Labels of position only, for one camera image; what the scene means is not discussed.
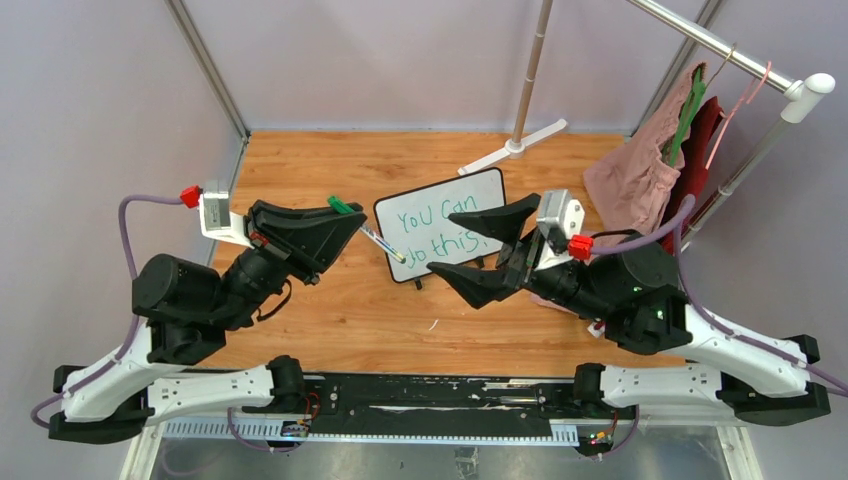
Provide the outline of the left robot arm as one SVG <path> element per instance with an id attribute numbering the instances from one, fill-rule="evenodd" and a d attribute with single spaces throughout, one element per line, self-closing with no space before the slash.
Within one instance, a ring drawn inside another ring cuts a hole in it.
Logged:
<path id="1" fill-rule="evenodd" d="M 209 373 L 197 365 L 229 333 L 265 321 L 263 304 L 286 304 L 292 281 L 315 285 L 366 221 L 356 203 L 290 209 L 255 202 L 246 215 L 220 197 L 191 201 L 202 233 L 242 247 L 224 273 L 170 254 L 152 257 L 132 279 L 129 340 L 96 363 L 54 374 L 60 409 L 53 440 L 105 445 L 189 413 L 248 407 L 310 414 L 318 397 L 300 363 L 281 355 L 264 365 Z"/>

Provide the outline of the whiteboard marker white body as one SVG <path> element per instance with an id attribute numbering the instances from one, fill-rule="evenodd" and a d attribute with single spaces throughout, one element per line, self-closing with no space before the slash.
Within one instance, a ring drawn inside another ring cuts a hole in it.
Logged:
<path id="1" fill-rule="evenodd" d="M 400 264 L 404 264 L 406 262 L 406 257 L 400 251 L 392 247 L 382 236 L 380 236 L 368 225 L 363 224 L 359 228 L 359 230 L 364 235 L 366 235 L 373 243 L 375 243 L 384 253 L 386 253 L 389 258 L 395 260 Z"/>

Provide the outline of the green marker cap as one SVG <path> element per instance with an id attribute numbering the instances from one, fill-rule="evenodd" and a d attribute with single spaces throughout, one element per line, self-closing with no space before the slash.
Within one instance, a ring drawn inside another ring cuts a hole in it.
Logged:
<path id="1" fill-rule="evenodd" d="M 358 213 L 358 210 L 351 207 L 349 204 L 342 201 L 337 196 L 330 196 L 327 198 L 328 204 L 338 213 L 340 214 L 353 214 Z"/>

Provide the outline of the small whiteboard black frame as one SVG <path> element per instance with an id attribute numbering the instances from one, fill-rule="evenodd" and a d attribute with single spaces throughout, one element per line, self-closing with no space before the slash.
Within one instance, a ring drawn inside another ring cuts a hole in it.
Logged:
<path id="1" fill-rule="evenodd" d="M 453 213 L 477 212 L 506 204 L 502 171 L 489 168 L 378 199 L 373 207 L 382 237 L 406 258 L 387 258 L 395 283 L 430 273 L 427 264 L 463 264 L 501 250 L 502 243 L 449 220 Z"/>

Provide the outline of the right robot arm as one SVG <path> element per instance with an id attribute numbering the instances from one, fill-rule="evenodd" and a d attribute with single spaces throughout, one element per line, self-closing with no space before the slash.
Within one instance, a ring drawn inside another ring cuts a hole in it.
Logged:
<path id="1" fill-rule="evenodd" d="M 820 358 L 813 337 L 761 335 L 718 317 L 684 289 L 677 258 L 659 240 L 679 230 L 693 203 L 687 197 L 650 234 L 618 231 L 612 246 L 582 233 L 583 206 L 567 190 L 452 213 L 452 223 L 501 242 L 502 253 L 492 270 L 444 262 L 429 269 L 475 309 L 525 290 L 600 325 L 625 351 L 683 359 L 680 367 L 578 366 L 568 400 L 584 417 L 691 406 L 779 427 L 828 415 L 828 390 L 812 376 Z"/>

